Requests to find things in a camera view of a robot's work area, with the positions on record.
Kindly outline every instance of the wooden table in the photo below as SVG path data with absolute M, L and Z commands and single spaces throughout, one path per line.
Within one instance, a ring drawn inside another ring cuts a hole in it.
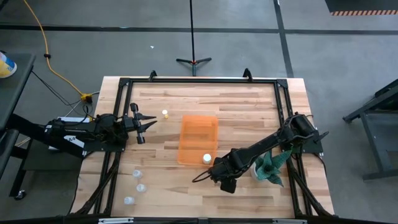
M 104 77 L 96 114 L 113 112 L 119 78 Z M 288 83 L 293 110 L 311 114 L 304 80 L 290 78 Z M 192 179 L 204 169 L 177 162 L 181 120 L 185 114 L 218 117 L 219 156 L 232 147 L 248 147 L 275 132 L 279 128 L 279 120 L 272 85 L 135 83 L 131 101 L 139 105 L 141 113 L 157 116 L 158 122 L 145 133 L 146 144 L 137 144 L 134 133 L 127 142 L 119 167 L 113 217 L 294 217 L 286 166 L 281 168 L 280 175 L 285 187 L 268 181 L 257 182 L 250 172 L 246 172 L 238 179 L 235 194 L 229 194 L 221 191 L 219 184 L 210 179 L 192 183 Z M 168 119 L 162 115 L 164 109 L 169 111 Z M 274 148 L 274 155 L 279 151 L 278 147 Z M 104 153 L 96 152 L 83 161 L 72 212 L 78 210 L 98 186 L 103 156 Z M 308 187 L 325 209 L 333 213 L 322 163 L 311 154 L 303 155 L 303 163 Z M 136 180 L 132 176 L 134 169 L 142 171 L 141 179 Z M 145 184 L 147 192 L 138 193 L 138 183 Z M 127 196 L 135 198 L 135 205 L 124 204 Z M 304 211 L 300 190 L 298 197 Z

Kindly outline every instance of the tripod base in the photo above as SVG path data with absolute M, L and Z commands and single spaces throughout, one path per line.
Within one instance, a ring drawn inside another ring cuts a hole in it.
M 190 64 L 192 66 L 192 76 L 195 77 L 197 75 L 197 65 L 200 62 L 209 62 L 209 61 L 211 61 L 211 58 L 205 58 L 205 59 L 193 60 L 193 61 L 177 58 L 176 61 Z

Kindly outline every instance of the orange bin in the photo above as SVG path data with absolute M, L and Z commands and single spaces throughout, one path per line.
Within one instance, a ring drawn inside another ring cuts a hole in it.
M 185 165 L 210 166 L 217 156 L 218 120 L 215 116 L 184 115 L 178 163 Z M 203 163 L 203 156 L 211 155 L 210 165 Z

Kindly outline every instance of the concrete floor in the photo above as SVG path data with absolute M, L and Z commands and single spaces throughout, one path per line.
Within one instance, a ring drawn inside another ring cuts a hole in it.
M 43 24 L 75 26 L 189 27 L 184 0 L 30 0 Z M 398 16 L 332 17 L 324 1 L 280 0 L 286 29 L 397 30 Z M 277 28 L 271 0 L 194 0 L 197 27 Z M 10 1 L 0 22 L 35 24 L 22 1 Z M 0 31 L 0 48 L 37 55 L 34 70 L 71 101 L 77 94 L 47 69 L 40 32 Z M 190 59 L 189 33 L 47 32 L 52 66 L 85 92 L 98 91 L 105 75 L 190 75 L 175 58 Z M 197 58 L 213 61 L 199 76 L 238 77 L 244 68 L 255 77 L 286 77 L 278 34 L 195 34 Z M 376 165 L 360 121 L 341 119 L 397 78 L 398 39 L 391 35 L 287 35 L 295 77 L 305 79 L 316 126 L 330 131 L 323 140 L 328 183 L 335 213 L 345 218 L 398 222 L 398 178 L 363 182 Z M 36 105 L 40 111 L 24 111 Z M 67 113 L 35 77 L 30 77 L 16 113 L 45 123 Z M 0 219 L 66 214 L 76 187 L 76 172 L 30 172 L 28 196 L 7 197 L 18 160 L 11 159 L 0 180 Z

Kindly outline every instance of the wheel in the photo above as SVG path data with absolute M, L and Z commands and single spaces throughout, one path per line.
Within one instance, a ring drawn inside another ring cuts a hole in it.
M 15 200 L 22 200 L 26 196 L 25 190 L 20 190 L 18 195 L 14 197 Z

